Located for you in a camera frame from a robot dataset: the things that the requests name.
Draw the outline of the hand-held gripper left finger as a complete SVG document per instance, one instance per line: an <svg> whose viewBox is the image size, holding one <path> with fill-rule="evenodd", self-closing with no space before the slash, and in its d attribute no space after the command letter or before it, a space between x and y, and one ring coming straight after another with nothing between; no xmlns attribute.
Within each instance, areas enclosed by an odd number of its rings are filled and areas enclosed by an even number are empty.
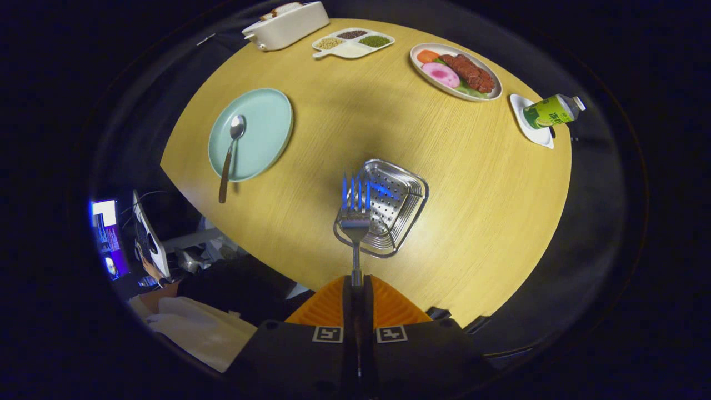
<svg viewBox="0 0 711 400"><path fill-rule="evenodd" d="M350 399L359 390L351 278L323 286L284 321L262 322L224 377L245 399Z"/></svg>

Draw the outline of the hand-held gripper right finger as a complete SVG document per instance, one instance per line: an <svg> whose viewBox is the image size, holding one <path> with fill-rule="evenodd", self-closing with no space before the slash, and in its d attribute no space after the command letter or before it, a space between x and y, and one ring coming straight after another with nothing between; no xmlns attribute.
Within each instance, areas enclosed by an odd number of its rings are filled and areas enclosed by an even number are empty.
<svg viewBox="0 0 711 400"><path fill-rule="evenodd" d="M365 276L358 289L360 398L469 398L496 374L454 319L432 319L382 279Z"/></svg>

